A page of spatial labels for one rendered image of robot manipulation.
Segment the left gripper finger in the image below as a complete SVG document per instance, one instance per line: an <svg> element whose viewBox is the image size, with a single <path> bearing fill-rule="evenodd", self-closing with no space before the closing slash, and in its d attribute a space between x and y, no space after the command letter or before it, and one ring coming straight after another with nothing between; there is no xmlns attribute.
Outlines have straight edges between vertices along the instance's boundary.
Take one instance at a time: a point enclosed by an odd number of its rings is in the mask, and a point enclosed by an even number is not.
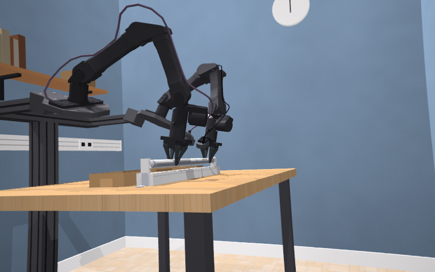
<svg viewBox="0 0 435 272"><path fill-rule="evenodd" d="M211 163L211 160L213 158L213 156L215 155L215 153L217 152L218 148L212 148L210 147L209 150L209 163Z"/></svg>
<svg viewBox="0 0 435 272"><path fill-rule="evenodd" d="M206 158L208 153L209 147L206 147L205 149L201 149L202 157Z"/></svg>

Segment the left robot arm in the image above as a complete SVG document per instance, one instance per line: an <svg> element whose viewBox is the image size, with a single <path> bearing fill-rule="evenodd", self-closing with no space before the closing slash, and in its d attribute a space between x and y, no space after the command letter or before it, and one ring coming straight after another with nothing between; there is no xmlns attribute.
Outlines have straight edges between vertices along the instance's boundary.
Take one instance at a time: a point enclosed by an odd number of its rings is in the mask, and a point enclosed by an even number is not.
<svg viewBox="0 0 435 272"><path fill-rule="evenodd" d="M207 120L206 129L214 127L226 113L226 104L222 99L222 73L219 66L215 63L201 64L197 71L188 79L188 82L195 88L203 84L211 84L211 100L213 102L213 112L211 118ZM169 91L165 92L157 101L159 103L156 113L150 110L148 112L157 114L166 119L169 109L172 110L174 102L171 99ZM214 131L230 132L233 127L233 118L225 115L222 120L212 129ZM209 140L206 143L197 142L196 147L205 149L209 145Z"/></svg>

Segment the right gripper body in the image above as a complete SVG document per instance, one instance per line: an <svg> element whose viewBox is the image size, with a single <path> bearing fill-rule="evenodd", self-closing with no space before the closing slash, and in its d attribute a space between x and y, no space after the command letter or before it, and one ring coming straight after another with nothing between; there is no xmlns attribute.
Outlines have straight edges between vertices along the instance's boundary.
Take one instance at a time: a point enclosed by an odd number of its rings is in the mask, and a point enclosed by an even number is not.
<svg viewBox="0 0 435 272"><path fill-rule="evenodd" d="M192 140L188 140L185 135L194 136L190 132L186 132L186 124L171 123L169 136L161 136L160 140L164 140L163 144L175 145L180 147L188 147L188 144L192 144Z"/></svg>

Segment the white tube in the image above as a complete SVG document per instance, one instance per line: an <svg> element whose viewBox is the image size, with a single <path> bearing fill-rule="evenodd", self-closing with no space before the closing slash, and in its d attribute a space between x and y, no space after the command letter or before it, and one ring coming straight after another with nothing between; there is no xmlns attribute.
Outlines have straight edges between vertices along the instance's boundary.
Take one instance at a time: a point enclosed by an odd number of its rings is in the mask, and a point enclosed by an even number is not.
<svg viewBox="0 0 435 272"><path fill-rule="evenodd" d="M177 166L207 164L209 158L196 158L196 159L180 159ZM151 168L171 167L175 166L175 159L157 159L150 161Z"/></svg>

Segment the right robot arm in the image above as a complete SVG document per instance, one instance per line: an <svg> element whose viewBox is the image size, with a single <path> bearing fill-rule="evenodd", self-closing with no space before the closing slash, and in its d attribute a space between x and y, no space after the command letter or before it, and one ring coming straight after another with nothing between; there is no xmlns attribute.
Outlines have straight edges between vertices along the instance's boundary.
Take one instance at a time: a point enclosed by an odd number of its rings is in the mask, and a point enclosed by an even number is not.
<svg viewBox="0 0 435 272"><path fill-rule="evenodd" d="M174 102L175 109L173 109L171 122L175 125L188 122L189 125L205 127L208 108L188 104L191 98L190 88L184 80L167 27L156 24L131 23L117 40L73 68L72 76L68 80L70 86L67 99L49 101L48 104L62 109L103 104L102 100L88 97L88 83L102 76L108 67L122 57L149 42L153 42L157 49L167 77L169 93Z"/></svg>

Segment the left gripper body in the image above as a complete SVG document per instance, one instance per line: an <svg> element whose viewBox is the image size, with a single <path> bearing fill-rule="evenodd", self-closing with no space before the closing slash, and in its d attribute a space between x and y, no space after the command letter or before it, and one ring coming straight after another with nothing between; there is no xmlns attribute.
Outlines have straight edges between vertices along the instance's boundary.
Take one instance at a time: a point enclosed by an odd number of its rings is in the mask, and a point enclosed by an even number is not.
<svg viewBox="0 0 435 272"><path fill-rule="evenodd" d="M205 130L205 134L209 131L209 129ZM217 139L217 132L218 131L214 131L211 130L211 132L208 132L207 135L205 136L205 142L206 143L209 140L209 145L207 147L212 147L212 148L219 148L219 146L222 146L222 143L217 143L216 139ZM198 140L198 142L202 143L203 141L203 136Z"/></svg>

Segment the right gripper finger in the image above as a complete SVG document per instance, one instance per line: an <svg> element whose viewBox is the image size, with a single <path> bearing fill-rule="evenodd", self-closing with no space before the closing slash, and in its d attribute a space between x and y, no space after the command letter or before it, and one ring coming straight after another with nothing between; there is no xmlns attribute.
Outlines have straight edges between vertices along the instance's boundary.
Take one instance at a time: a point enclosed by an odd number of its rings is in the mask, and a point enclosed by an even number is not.
<svg viewBox="0 0 435 272"><path fill-rule="evenodd" d="M167 159L173 159L174 152L175 152L175 145L163 144L163 147L167 155ZM169 149L170 149L170 154L169 154Z"/></svg>
<svg viewBox="0 0 435 272"><path fill-rule="evenodd" d="M187 149L188 147L175 146L175 166L178 165L181 157L183 156L183 154Z"/></svg>

